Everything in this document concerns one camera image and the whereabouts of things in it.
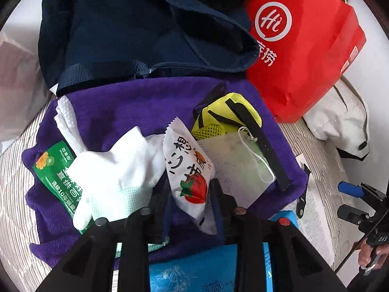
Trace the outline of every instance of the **white snack packet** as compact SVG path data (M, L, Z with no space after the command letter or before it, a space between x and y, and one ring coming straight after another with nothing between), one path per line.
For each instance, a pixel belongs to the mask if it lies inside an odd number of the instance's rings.
M169 124L162 148L173 198L199 225L215 174L213 163L179 118Z

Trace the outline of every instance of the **striped fabric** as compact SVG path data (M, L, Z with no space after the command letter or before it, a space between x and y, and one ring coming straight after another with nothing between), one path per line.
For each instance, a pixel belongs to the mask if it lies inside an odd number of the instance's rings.
M22 136L0 157L0 260L20 292L33 292L50 272L50 267L30 252L29 243L39 243L35 213L25 202L27 190L34 178L21 162L23 150L36 143L36 133L48 104L36 116ZM302 120L282 124L295 155L303 153L312 170L323 198L324 209L335 249L336 267L348 253L352 225L339 220L337 208L353 205L350 197L338 193L339 181L347 176L334 147L316 140ZM114 274L117 285L117 271Z
M35 212L25 200L34 177L21 161L22 152L36 144L36 132L48 106L0 157L0 260L20 292L35 291L51 270L28 247L39 243Z

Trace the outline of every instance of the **white cloth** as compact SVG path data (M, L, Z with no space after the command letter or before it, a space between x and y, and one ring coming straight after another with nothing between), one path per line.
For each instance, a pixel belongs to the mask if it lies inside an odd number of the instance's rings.
M49 100L38 56L0 34L0 155Z
M361 95L342 77L304 116L320 140L363 158L369 153L369 112Z
M67 174L82 188L73 217L75 228L85 229L91 217L115 221L147 206L152 188L165 171L164 135L144 138L139 127L134 127L111 150L87 151L70 101L62 97L58 104L55 117L58 128L77 154Z

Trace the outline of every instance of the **strawberry graphic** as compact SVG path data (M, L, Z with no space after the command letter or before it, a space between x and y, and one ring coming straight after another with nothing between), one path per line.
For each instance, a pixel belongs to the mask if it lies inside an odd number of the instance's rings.
M200 173L195 172L187 176L186 181L180 182L180 186L182 187L180 196L185 196L188 202L193 204L205 203L207 199L207 181Z

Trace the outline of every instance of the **finger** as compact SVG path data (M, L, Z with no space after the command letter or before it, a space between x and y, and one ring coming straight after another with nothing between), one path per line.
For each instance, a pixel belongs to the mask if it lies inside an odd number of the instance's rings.
M388 257L388 254L381 255L380 259L377 262L377 265L374 267L375 270L381 269L381 267L384 265L384 262L386 258Z
M377 255L387 255L389 254L389 245L383 245L377 247Z
M359 252L359 256L358 256L359 265L366 267L366 265L369 264L370 261L371 261L370 256L364 256L362 251Z
M368 257L370 257L372 251L373 251L373 248L365 243L361 246L360 253L361 253L361 256L363 256L364 258L368 258Z

